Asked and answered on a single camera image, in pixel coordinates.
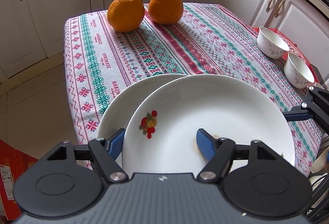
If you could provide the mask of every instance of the tablecloth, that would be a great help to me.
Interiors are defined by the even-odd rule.
[[[280,110],[299,105],[305,91],[283,73],[282,60],[268,59],[257,47],[257,32],[220,5],[185,3],[174,25],[154,23],[147,12],[140,27],[117,33],[106,11],[65,23],[67,94],[80,144],[97,136],[103,113],[132,83],[163,73],[219,74],[243,80],[263,92]],[[308,175],[322,133],[313,120],[290,122],[295,166]]]

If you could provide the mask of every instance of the patterned tablecloth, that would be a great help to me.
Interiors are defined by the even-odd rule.
[[[305,96],[283,73],[283,62],[269,60],[257,47],[257,32],[220,5],[186,3],[175,25],[152,22],[117,33],[106,11],[65,23],[67,94],[78,141],[97,135],[107,106],[125,88],[163,73],[219,74],[238,78],[265,93],[281,110]],[[315,160],[322,133],[312,121],[290,122],[296,167],[305,175]]]

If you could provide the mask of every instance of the gray ribbed surface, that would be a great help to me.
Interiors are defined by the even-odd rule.
[[[103,198],[82,214],[63,220],[34,219],[24,215],[16,224],[260,224],[231,207],[214,185],[195,181],[192,174],[136,174],[125,184],[114,184]],[[306,224],[303,217],[277,224]]]

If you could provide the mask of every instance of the red snowflake pattern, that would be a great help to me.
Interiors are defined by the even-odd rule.
[[[83,63],[77,63],[77,65],[75,66],[75,69],[80,70],[83,66],[84,66]]]
[[[79,59],[82,56],[82,53],[76,53],[75,56],[73,56],[73,58]]]
[[[88,124],[86,125],[86,129],[90,129],[90,131],[95,132],[96,127],[98,127],[99,122],[95,122],[93,119],[89,119]]]
[[[77,77],[77,81],[79,81],[79,82],[84,82],[86,78],[87,78],[87,76],[85,76],[85,75],[83,75],[83,74],[80,74],[80,75]]]
[[[87,97],[88,94],[90,93],[90,89],[83,87],[81,91],[79,91],[79,95],[82,97]]]
[[[93,107],[94,107],[93,104],[85,102],[85,104],[81,107],[81,110],[86,111],[87,113],[89,113]]]

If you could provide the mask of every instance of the metal screw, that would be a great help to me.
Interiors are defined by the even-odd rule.
[[[200,178],[203,180],[212,180],[216,177],[216,174],[212,171],[204,171],[200,173]]]
[[[113,172],[110,174],[110,179],[114,181],[120,181],[123,180],[126,177],[126,175],[122,172]]]

